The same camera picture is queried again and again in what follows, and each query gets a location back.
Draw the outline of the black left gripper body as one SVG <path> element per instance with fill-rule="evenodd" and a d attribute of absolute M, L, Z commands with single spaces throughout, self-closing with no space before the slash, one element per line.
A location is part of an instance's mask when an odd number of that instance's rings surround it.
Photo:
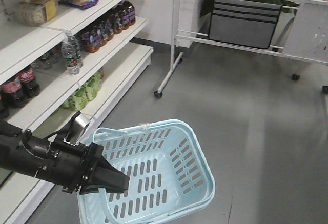
<path fill-rule="evenodd" d="M 63 187 L 65 193 L 80 191 L 93 193 L 104 186 L 99 178 L 103 146 L 95 143 L 79 144 L 71 151 L 56 150 L 55 154 L 43 161 L 44 169 L 38 171 L 38 178 Z"/>

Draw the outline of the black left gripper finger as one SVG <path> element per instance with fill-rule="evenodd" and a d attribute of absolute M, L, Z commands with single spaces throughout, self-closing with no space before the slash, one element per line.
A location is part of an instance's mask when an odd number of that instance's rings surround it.
<path fill-rule="evenodd" d="M 123 193 L 129 187 L 130 178 L 113 167 L 102 155 L 92 160 L 80 183 L 80 195 L 99 192 Z"/>

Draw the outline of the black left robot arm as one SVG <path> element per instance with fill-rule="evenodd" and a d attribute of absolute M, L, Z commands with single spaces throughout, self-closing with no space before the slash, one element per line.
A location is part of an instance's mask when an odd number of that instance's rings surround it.
<path fill-rule="evenodd" d="M 103 149 L 95 143 L 72 145 L 60 136 L 49 142 L 1 120 L 1 168 L 60 185 L 66 193 L 128 189 L 129 177 L 107 162 Z"/>

